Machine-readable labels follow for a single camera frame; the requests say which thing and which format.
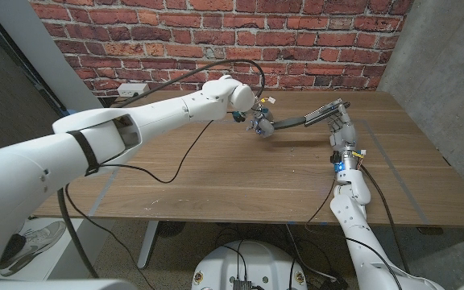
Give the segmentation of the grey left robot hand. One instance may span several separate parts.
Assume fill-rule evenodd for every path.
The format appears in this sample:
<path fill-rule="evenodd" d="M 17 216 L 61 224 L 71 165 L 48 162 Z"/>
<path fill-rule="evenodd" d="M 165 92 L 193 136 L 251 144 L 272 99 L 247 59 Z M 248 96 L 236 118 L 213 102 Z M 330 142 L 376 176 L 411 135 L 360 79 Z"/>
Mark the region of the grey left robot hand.
<path fill-rule="evenodd" d="M 254 131 L 257 135 L 264 138 L 272 135 L 275 129 L 273 126 L 273 116 L 269 109 L 255 110 L 252 115 L 251 124 L 247 129 Z"/>

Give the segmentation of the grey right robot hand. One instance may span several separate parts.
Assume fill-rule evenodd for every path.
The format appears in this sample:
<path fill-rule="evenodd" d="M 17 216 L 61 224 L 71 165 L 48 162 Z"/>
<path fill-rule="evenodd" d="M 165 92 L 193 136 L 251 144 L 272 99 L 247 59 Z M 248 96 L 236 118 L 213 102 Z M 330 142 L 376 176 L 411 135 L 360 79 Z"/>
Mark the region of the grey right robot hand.
<path fill-rule="evenodd" d="M 334 171 L 359 170 L 366 151 L 356 149 L 356 130 L 344 105 L 339 105 L 338 111 L 328 118 L 328 126 L 331 133 L 329 141 L 333 148 L 330 162 Z"/>

